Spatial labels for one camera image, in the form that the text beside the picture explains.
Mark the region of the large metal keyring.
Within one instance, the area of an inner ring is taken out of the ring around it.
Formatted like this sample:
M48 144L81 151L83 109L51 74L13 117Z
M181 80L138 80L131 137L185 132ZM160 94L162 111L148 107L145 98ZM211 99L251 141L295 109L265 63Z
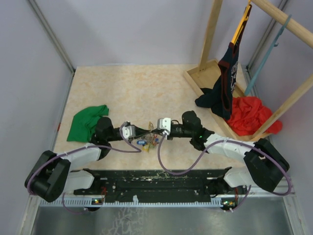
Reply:
M154 125L151 121L149 121L148 130L149 130L149 133L147 134L147 137L154 138L155 137L155 135L153 133Z

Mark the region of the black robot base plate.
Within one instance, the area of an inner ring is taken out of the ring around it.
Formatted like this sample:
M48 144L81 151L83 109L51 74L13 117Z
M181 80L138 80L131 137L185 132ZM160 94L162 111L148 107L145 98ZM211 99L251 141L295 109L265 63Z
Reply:
M205 185L210 187L209 192L211 194L216 193L229 193L236 188L243 188L242 186L231 188L224 180L223 176L229 169L214 169L214 170L191 170L184 175L171 175L163 170L89 170L95 177L92 185L88 189L77 189L74 191L74 195L77 195L80 191L85 190L86 194L99 195L100 188L108 181L110 185L114 183L127 182L127 188L135 188L132 181L153 181L152 188L157 188L157 181L170 182L176 179L188 179L188 180L201 180Z

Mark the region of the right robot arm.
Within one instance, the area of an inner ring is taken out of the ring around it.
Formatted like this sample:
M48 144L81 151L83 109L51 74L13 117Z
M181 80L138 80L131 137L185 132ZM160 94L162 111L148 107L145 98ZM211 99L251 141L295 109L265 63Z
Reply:
M194 111L183 113L182 123L178 124L173 124L170 118L160 118L152 133L163 140L189 138L190 144L201 152L199 159L204 153L211 153L244 163L244 167L229 169L219 180L219 190L225 194L238 186L251 185L276 194L275 189L283 178L288 184L285 195L291 192L291 180L287 175L290 165L267 139L238 141L222 137L204 128Z

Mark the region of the bunch of tagged keys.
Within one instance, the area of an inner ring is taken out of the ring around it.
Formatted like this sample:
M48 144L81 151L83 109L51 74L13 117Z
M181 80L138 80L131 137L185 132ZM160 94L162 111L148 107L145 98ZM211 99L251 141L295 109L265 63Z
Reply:
M159 144L159 138L158 135L145 135L142 139L137 140L136 144L140 145L143 151L149 152Z

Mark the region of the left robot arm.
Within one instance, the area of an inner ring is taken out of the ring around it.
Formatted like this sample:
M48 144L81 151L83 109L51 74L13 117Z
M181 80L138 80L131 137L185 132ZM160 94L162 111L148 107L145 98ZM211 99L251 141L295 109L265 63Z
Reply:
M113 127L108 117L98 120L95 133L89 143L64 152L44 151L25 180L25 187L31 195L53 202L66 192L85 189L91 194L98 193L102 188L100 180L88 170L79 168L89 162L103 159L113 150L112 141L131 141L151 133L125 122L119 128Z

